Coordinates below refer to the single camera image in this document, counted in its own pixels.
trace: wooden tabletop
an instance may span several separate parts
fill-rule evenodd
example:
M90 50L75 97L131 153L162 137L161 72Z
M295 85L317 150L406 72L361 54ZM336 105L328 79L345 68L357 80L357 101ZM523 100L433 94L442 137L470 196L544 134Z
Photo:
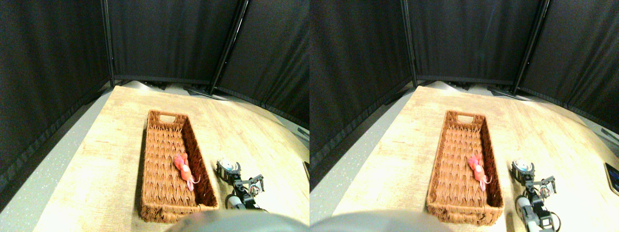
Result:
M243 179L264 176L260 207L309 224L309 150L268 111L232 101L116 87L58 182L35 231L161 231L139 217L140 158L149 110L187 114L219 192L218 159L241 164Z
M426 195L445 111L484 114L501 181L505 211L493 226L445 223L453 231L524 231L514 196L524 187L509 175L518 158L535 164L535 180L554 176L557 194L545 201L564 231L616 231L619 195L604 163L619 158L572 112L530 101L419 87L372 151L334 215L384 209L427 213Z

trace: black smartphone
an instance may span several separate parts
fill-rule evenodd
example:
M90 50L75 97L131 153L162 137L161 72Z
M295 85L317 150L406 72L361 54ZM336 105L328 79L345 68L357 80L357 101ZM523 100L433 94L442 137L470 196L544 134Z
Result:
M606 163L605 167L606 176L608 176L608 184L610 185L610 190L612 190L615 194L619 195L619 171L610 166L608 163Z

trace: speckled floor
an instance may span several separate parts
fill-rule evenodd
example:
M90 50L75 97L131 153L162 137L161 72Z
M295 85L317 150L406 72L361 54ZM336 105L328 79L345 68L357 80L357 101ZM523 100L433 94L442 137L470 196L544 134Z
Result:
M469 90L464 90L459 87L452 87L444 82L434 82L426 87L439 88L447 91L460 91L466 93L473 93L479 95L493 96L490 91L487 90L488 85L474 85ZM335 208L339 204L340 200L344 196L344 193L348 189L350 183L361 169L361 166L368 158L374 147L383 137L391 123L396 119L396 116L400 113L400 110L406 105L413 93L404 95L390 105L384 106L386 112L379 116L378 120L369 127L360 138L346 151L344 156L333 166L333 168L325 175L321 182L312 190L309 195L310 207L309 207L309 222L310 224L316 223L323 218L329 217L335 211ZM506 96L496 96L500 98L513 99ZM533 101L544 102L542 99L536 97L527 97ZM607 146L619 156L619 145L611 142L606 135L601 132L601 128L598 124L591 122L588 119L581 119L591 128L598 136L607 144Z
M137 81L129 82L123 86L189 96L189 93L183 90L183 86L180 84L169 85L165 90ZM71 162L73 154L95 122L110 94L106 93L94 102L83 106L49 141L41 146L41 149L33 154L33 156L45 156L45 158L0 213L0 231L31 231L34 229L58 181ZM231 101L247 103L235 97L227 98ZM296 124L277 115L275 117L292 131L305 146L309 147L309 140L297 131L298 126Z

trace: red toy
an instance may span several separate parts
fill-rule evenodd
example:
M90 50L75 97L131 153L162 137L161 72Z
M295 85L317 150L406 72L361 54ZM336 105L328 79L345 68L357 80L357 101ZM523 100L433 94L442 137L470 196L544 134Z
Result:
M469 167L473 169L475 179L479 181L479 187L481 187L482 191L485 192L486 184L490 184L492 177L488 180L488 176L486 176L483 171L483 159L481 153L478 153L475 157L469 158Z
M183 156L181 156L180 153L177 153L176 158L174 158L174 166L176 166L176 169L181 171L181 178L187 181L187 187L189 188L189 190L193 191L193 184L197 184L198 182L200 182L200 179L195 181L195 178L191 174L191 169L189 169L189 162L187 161L187 153L183 153Z

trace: black fabric backdrop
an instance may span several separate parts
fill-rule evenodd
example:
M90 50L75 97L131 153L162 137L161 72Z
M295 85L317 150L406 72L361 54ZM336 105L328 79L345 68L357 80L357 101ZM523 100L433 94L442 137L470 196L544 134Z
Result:
M109 76L99 1L2 1L0 6L2 191Z
M412 80L399 1L313 4L310 188L344 137Z
M618 15L618 1L552 1L521 89L619 132Z
M308 1L251 1L218 89L308 128Z
M119 79L206 84L238 1L109 1Z
M513 84L538 5L409 0L417 79Z

